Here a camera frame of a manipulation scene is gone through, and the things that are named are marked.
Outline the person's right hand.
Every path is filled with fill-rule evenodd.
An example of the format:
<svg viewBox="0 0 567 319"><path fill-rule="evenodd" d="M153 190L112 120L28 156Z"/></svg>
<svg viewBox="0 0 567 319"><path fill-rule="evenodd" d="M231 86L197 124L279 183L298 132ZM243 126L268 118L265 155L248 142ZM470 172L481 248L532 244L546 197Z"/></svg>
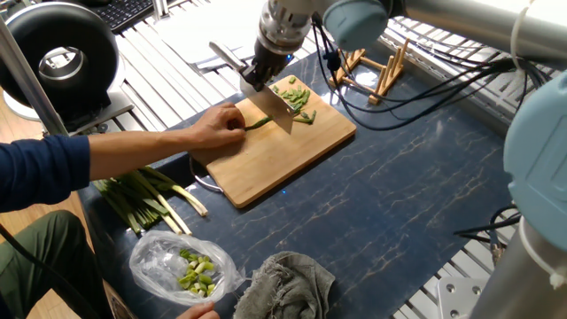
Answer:
<svg viewBox="0 0 567 319"><path fill-rule="evenodd" d="M190 307L178 315L176 319L220 319L220 316L214 310L214 303L207 302Z"/></svg>

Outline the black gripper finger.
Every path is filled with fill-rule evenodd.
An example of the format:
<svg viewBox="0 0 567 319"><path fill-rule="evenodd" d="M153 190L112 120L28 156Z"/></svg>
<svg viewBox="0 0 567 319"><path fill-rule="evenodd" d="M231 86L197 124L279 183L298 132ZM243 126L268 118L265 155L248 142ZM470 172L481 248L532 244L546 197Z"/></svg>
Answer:
<svg viewBox="0 0 567 319"><path fill-rule="evenodd" d="M268 63L265 66L265 84L269 84L286 68L286 63Z"/></svg>
<svg viewBox="0 0 567 319"><path fill-rule="evenodd" d="M265 88L265 82L257 75L255 66L247 66L239 71L240 89L243 93L260 92Z"/></svg>

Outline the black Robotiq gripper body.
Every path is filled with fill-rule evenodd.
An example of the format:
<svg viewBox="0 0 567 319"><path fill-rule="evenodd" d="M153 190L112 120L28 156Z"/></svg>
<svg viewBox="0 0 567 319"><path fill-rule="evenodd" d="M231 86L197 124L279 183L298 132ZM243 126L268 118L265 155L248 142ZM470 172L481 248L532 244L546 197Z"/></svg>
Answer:
<svg viewBox="0 0 567 319"><path fill-rule="evenodd" d="M257 39L254 44L254 53L252 65L255 66L257 75L260 78L265 78L266 64L285 62L286 66L288 66L293 55L293 48L275 45L270 42L264 43Z"/></svg>

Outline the person's left hand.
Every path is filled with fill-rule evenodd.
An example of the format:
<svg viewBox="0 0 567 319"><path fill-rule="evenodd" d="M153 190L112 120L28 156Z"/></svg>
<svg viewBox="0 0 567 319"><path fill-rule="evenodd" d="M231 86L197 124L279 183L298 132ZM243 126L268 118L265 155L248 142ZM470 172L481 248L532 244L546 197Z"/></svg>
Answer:
<svg viewBox="0 0 567 319"><path fill-rule="evenodd" d="M234 104L212 106L187 133L192 150L240 143L245 140L245 118Z"/></svg>

